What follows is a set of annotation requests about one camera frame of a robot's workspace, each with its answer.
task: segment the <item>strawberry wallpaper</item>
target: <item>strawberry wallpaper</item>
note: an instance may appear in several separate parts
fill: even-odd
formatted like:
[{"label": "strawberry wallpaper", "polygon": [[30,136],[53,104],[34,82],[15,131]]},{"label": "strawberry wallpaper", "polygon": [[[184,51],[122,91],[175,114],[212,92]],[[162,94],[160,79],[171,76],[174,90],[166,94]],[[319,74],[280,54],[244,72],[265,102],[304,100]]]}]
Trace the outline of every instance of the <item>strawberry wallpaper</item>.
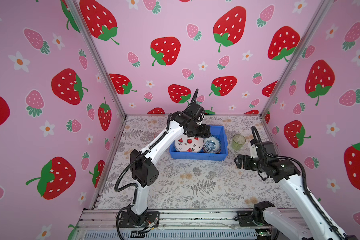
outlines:
[{"label": "strawberry wallpaper", "polygon": [[360,0],[333,3],[295,68],[268,127],[283,155],[304,162],[326,211],[360,239]]},{"label": "strawberry wallpaper", "polygon": [[76,1],[127,114],[258,113],[320,3]]},{"label": "strawberry wallpaper", "polygon": [[65,2],[0,1],[0,240],[70,240],[120,122]]}]

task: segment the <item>blue plastic bin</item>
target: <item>blue plastic bin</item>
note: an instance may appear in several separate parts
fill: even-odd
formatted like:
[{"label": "blue plastic bin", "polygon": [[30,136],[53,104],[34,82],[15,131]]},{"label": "blue plastic bin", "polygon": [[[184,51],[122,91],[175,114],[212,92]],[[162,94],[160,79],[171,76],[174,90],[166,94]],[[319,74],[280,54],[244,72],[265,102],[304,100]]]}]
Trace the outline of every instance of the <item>blue plastic bin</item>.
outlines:
[{"label": "blue plastic bin", "polygon": [[223,126],[211,126],[211,134],[215,135],[220,139],[221,142],[221,151],[220,153],[205,153],[203,150],[200,152],[178,152],[175,148],[175,143],[173,142],[169,146],[169,153],[172,158],[175,159],[197,159],[197,160],[210,160],[210,161],[224,161],[226,156],[228,156],[228,142],[227,136],[225,134],[225,129]]}]

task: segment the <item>floral tablecloth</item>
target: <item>floral tablecloth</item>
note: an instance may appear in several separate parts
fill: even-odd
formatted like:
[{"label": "floral tablecloth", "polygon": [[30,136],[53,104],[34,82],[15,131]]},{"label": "floral tablecloth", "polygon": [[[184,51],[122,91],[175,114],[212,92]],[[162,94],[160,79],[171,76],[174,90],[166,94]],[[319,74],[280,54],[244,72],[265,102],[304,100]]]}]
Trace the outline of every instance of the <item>floral tablecloth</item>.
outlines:
[{"label": "floral tablecloth", "polygon": [[[98,209],[120,209],[132,202],[134,190],[130,187],[115,192],[116,180],[129,164],[130,152],[151,142],[165,128],[166,121],[165,116],[128,117]],[[263,181],[257,172],[237,169],[233,161],[238,154],[250,154],[251,126],[257,127],[263,141],[268,140],[259,117],[206,116],[203,123],[225,127],[228,157],[225,161],[172,159],[167,149],[156,165],[159,176],[149,192],[149,209],[241,209],[265,200],[278,208],[294,208],[272,179]],[[230,146],[235,134],[246,138],[239,151]],[[128,171],[121,186],[132,182],[131,175]]]}]

